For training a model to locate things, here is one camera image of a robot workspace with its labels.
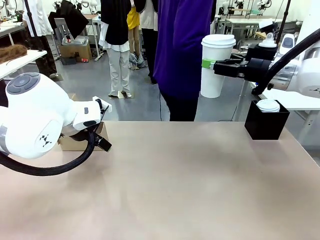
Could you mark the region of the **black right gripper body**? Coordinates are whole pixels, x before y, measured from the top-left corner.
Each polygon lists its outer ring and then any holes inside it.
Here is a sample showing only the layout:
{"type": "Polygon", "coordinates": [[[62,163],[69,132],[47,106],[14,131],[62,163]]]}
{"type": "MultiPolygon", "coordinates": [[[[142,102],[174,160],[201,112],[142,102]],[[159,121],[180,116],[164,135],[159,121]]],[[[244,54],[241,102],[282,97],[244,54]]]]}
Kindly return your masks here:
{"type": "Polygon", "coordinates": [[[259,81],[268,72],[270,64],[271,60],[251,58],[240,66],[239,74],[246,81],[259,81]]]}

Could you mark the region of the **tall white lidded paper cup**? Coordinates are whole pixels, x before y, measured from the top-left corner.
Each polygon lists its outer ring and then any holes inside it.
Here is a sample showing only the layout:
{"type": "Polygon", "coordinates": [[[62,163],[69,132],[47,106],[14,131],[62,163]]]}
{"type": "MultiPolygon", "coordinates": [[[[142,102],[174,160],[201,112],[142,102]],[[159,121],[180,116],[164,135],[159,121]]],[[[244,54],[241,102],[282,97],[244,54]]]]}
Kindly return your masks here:
{"type": "Polygon", "coordinates": [[[200,94],[205,98],[218,98],[225,77],[215,74],[213,69],[217,61],[230,58],[236,44],[233,34],[209,34],[202,41],[201,87],[200,94]]]}

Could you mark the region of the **black square cup carrier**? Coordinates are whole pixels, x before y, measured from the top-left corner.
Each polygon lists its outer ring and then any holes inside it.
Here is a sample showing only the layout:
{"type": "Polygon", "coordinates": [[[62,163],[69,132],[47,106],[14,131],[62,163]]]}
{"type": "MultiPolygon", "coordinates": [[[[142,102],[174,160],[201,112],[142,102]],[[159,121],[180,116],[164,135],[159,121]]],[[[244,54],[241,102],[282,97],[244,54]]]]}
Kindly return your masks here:
{"type": "Polygon", "coordinates": [[[279,102],[279,110],[276,112],[263,112],[258,107],[258,101],[252,100],[244,127],[252,140],[278,140],[290,112],[279,102]]]}

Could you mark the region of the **brown cardboard box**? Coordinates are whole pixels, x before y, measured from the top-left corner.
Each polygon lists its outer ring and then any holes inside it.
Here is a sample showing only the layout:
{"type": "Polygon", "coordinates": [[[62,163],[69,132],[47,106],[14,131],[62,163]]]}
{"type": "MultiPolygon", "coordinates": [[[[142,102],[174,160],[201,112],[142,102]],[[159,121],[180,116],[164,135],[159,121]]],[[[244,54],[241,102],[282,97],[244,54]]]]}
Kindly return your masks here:
{"type": "MultiPolygon", "coordinates": [[[[104,122],[100,123],[96,133],[107,141],[109,140],[106,124],[104,122]]],[[[63,151],[84,151],[88,144],[86,140],[75,141],[69,136],[60,137],[57,143],[63,151]]]]}

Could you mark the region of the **white background workbench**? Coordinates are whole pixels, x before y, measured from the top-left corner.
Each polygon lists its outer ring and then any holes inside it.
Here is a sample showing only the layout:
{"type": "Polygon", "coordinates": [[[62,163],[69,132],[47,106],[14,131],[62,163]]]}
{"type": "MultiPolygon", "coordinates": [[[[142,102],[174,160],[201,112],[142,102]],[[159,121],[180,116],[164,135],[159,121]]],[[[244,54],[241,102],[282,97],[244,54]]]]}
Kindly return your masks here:
{"type": "Polygon", "coordinates": [[[266,38],[266,33],[260,30],[260,25],[268,20],[276,23],[276,28],[282,22],[282,19],[227,18],[223,15],[216,15],[212,23],[213,33],[234,35],[236,40],[234,48],[244,51],[250,46],[261,43],[266,38]]]}

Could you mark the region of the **person in purple sweater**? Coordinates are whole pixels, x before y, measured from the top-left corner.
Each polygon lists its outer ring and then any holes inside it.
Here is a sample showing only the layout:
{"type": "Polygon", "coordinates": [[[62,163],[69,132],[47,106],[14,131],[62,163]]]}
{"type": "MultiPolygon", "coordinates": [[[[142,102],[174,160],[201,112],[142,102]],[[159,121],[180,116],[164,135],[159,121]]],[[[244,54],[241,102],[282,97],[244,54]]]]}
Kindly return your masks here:
{"type": "Polygon", "coordinates": [[[217,0],[158,0],[153,77],[171,122],[193,122],[201,90],[202,39],[217,0]]]}

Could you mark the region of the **black tripod pole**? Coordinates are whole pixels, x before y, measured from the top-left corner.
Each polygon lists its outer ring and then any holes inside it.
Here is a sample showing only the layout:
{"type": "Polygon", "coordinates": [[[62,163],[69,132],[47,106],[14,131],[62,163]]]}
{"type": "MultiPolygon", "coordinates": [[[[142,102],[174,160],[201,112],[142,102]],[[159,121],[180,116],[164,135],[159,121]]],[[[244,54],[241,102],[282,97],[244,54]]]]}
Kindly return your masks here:
{"type": "Polygon", "coordinates": [[[285,26],[285,23],[287,20],[287,16],[289,14],[289,8],[290,8],[291,1],[292,0],[287,0],[286,7],[283,12],[282,20],[280,21],[280,27],[278,27],[277,22],[274,22],[274,29],[273,30],[274,30],[274,40],[275,40],[276,46],[278,46],[280,43],[281,36],[282,36],[283,30],[284,30],[284,26],[285,26]]]}

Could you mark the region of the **small black floor box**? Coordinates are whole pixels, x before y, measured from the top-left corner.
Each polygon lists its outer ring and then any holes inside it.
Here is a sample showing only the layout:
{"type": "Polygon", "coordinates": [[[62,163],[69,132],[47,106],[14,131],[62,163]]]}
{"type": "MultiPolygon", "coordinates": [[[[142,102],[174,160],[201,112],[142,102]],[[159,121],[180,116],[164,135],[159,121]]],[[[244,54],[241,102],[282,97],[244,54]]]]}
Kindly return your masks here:
{"type": "Polygon", "coordinates": [[[75,57],[60,57],[60,61],[63,66],[75,65],[77,60],[75,57]]]}

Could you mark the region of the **cardboard box on floor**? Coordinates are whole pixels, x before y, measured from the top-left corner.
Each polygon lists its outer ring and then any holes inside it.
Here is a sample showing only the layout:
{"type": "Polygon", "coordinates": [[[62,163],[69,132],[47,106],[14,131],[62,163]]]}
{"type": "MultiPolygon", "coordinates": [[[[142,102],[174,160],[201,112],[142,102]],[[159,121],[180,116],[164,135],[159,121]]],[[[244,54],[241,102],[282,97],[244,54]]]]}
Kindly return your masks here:
{"type": "Polygon", "coordinates": [[[92,60],[92,51],[90,45],[60,45],[60,55],[63,58],[75,58],[77,62],[83,60],[92,60]]]}

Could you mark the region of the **grey plastic bin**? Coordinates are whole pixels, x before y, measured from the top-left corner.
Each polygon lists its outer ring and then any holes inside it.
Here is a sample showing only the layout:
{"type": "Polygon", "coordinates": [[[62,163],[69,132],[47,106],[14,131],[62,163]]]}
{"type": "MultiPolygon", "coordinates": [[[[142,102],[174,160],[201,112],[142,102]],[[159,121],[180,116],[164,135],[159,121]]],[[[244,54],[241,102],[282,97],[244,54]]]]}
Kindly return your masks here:
{"type": "Polygon", "coordinates": [[[87,36],[78,35],[76,38],[73,38],[71,35],[65,35],[62,39],[62,46],[85,46],[89,42],[87,36]]]}

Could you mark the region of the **person in yellow top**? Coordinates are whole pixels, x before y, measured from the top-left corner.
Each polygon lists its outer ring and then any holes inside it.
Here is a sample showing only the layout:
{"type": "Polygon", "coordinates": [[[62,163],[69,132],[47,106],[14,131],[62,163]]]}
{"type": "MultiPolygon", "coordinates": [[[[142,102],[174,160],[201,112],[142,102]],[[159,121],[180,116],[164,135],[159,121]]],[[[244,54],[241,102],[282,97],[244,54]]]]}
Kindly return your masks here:
{"type": "Polygon", "coordinates": [[[134,4],[127,15],[128,41],[129,41],[129,69],[136,70],[147,66],[140,48],[140,15],[136,11],[134,4]]]}

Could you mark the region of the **white table with fur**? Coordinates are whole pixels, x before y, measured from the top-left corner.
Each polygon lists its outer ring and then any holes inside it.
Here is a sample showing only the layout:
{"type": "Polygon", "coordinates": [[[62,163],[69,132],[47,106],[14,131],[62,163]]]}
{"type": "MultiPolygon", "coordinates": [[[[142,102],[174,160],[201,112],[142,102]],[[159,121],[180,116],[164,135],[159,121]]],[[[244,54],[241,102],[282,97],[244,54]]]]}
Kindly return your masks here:
{"type": "Polygon", "coordinates": [[[0,81],[3,80],[8,75],[21,69],[25,65],[28,65],[31,62],[34,62],[35,60],[45,56],[46,54],[47,54],[46,50],[42,50],[42,51],[27,50],[27,54],[25,56],[21,56],[16,59],[12,59],[10,61],[1,63],[0,64],[0,81]]]}

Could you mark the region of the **person in black top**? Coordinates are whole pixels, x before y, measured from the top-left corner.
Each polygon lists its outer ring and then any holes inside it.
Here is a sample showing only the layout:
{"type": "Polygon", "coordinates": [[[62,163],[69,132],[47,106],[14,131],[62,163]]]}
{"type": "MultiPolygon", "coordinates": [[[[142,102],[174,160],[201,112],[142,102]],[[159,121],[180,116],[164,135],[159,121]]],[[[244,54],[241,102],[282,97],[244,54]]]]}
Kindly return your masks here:
{"type": "Polygon", "coordinates": [[[129,86],[129,27],[127,17],[132,8],[130,0],[100,0],[99,45],[106,50],[109,59],[111,90],[109,96],[116,98],[122,93],[131,98],[129,86]]]}

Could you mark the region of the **black hanging cloth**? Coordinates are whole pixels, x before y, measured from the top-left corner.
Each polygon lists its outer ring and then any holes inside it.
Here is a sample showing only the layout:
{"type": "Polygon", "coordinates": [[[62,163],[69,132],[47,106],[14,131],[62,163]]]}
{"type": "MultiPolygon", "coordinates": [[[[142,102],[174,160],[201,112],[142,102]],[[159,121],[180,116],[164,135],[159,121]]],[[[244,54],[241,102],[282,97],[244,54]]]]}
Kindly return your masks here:
{"type": "Polygon", "coordinates": [[[51,28],[57,29],[55,19],[63,18],[72,37],[75,39],[85,29],[89,21],[87,18],[68,0],[62,0],[56,12],[50,12],[48,16],[51,28]]]}

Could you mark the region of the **white metal frame table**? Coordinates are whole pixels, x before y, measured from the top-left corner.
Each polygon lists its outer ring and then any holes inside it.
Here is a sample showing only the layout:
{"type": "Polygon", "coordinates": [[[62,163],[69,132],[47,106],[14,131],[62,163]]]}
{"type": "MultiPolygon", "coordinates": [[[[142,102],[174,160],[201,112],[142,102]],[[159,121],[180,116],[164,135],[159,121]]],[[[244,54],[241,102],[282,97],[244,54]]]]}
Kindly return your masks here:
{"type": "Polygon", "coordinates": [[[100,33],[101,33],[101,17],[99,14],[84,14],[88,20],[88,26],[92,26],[92,33],[94,36],[95,49],[97,56],[94,61],[97,62],[104,55],[104,51],[99,45],[100,33]]]}

